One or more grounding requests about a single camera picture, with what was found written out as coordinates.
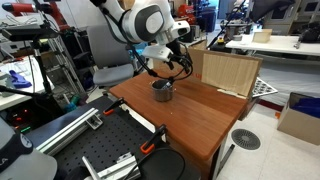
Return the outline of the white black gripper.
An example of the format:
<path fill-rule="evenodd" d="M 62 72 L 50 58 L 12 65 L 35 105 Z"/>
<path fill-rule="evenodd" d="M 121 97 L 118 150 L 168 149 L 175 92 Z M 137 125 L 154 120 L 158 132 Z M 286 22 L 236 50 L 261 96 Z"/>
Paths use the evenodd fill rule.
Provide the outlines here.
<path fill-rule="evenodd" d="M 182 56 L 180 42 L 175 39 L 166 45 L 156 44 L 147 46 L 143 50 L 142 55 L 146 58 L 152 58 L 164 62 L 177 60 Z"/>

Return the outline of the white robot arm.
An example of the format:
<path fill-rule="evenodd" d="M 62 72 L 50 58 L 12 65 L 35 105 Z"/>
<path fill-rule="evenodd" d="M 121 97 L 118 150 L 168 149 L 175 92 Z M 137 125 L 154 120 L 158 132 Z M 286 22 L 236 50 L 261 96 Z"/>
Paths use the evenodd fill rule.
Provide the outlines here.
<path fill-rule="evenodd" d="M 156 42 L 143 50 L 144 57 L 170 62 L 181 55 L 177 40 L 190 31 L 190 25 L 173 18 L 168 0 L 134 0 L 127 10 L 118 0 L 89 1 L 103 13 L 117 41 L 126 44 Z"/>

